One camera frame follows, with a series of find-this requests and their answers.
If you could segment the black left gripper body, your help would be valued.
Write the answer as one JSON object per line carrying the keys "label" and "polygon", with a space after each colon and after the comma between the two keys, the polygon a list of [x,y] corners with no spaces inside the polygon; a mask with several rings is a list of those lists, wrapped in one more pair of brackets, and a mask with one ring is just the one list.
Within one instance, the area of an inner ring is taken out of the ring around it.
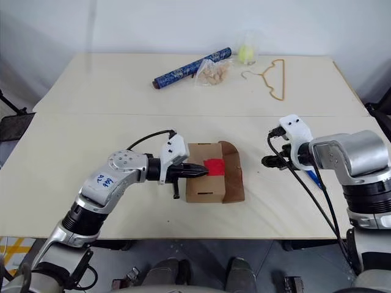
{"label": "black left gripper body", "polygon": [[184,163],[178,165],[171,165],[167,169],[166,183],[171,183],[173,187],[173,199],[180,199],[180,190],[178,186],[179,178],[183,177]]}

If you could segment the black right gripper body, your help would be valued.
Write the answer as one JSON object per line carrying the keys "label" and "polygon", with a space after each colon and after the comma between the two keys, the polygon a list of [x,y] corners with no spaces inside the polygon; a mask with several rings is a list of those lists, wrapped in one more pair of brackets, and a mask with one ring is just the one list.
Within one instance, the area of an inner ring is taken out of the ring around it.
{"label": "black right gripper body", "polygon": [[294,165],[292,158],[291,158],[291,144],[285,144],[282,146],[281,156],[286,160],[287,165],[291,168],[297,168],[297,166]]}

